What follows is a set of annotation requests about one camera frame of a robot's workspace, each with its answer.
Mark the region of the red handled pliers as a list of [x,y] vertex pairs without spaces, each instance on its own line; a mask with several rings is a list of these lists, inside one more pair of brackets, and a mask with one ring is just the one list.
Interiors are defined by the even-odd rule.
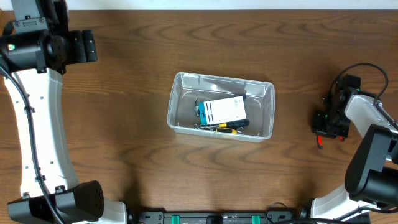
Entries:
[[[345,141],[345,138],[343,136],[338,136],[337,138],[341,142]],[[323,146],[323,138],[320,135],[317,135],[317,146],[318,146],[319,149],[323,149],[324,148],[324,146]]]

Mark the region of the silver double ring wrench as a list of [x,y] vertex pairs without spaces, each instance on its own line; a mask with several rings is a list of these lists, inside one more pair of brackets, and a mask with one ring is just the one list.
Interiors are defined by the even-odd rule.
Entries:
[[228,126],[226,123],[216,124],[216,125],[201,125],[194,124],[195,129],[201,129],[206,131],[214,131],[219,133],[230,133],[230,134],[241,134],[244,131],[243,127],[239,126]]

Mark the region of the slim black yellow screwdriver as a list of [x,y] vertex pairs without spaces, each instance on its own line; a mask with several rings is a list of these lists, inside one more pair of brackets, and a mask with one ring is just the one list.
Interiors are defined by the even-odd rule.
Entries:
[[244,128],[249,125],[249,120],[248,119],[242,119],[238,121],[230,121],[230,122],[225,122],[225,123],[220,123],[220,124],[208,124],[208,125],[199,125],[198,128],[233,128],[233,129],[239,129],[239,128]]

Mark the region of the stubby yellow black screwdriver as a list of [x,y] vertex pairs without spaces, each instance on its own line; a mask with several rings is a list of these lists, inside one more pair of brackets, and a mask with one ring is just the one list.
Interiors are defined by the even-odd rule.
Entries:
[[229,133],[229,134],[237,134],[237,130],[233,128],[214,128],[213,131],[219,132],[219,133]]

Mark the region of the white blue screwdriver bit box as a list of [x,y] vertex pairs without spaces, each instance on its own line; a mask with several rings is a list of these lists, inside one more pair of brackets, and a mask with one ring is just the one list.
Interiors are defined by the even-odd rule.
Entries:
[[246,110],[242,96],[223,98],[199,103],[202,125],[220,124],[246,119]]

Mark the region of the small black red hammer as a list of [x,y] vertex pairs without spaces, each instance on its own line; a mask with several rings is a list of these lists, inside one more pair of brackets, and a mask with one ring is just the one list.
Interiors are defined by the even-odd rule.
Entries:
[[[243,100],[245,100],[247,98],[246,95],[240,95],[240,96],[242,96]],[[195,98],[194,104],[195,104],[196,117],[199,117],[200,116],[200,110],[199,110],[199,103],[198,103],[198,98],[197,97]]]

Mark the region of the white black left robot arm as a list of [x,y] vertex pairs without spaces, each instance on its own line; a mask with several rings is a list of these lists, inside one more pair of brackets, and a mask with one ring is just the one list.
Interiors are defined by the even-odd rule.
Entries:
[[70,160],[62,116],[67,65],[95,62],[91,30],[70,30],[65,1],[12,0],[15,18],[1,36],[1,75],[16,115],[22,156],[19,223],[127,223],[122,202],[96,180],[81,183]]

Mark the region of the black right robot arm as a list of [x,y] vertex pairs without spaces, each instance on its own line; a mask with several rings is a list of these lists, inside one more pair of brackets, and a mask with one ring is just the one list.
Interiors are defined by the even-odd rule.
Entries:
[[362,137],[345,174],[343,185],[324,197],[312,200],[301,216],[322,221],[349,221],[366,212],[397,212],[397,128],[372,93],[361,91],[361,79],[353,75],[337,78],[324,99],[325,110],[314,115],[311,131],[319,149],[323,138],[348,137],[354,125]]

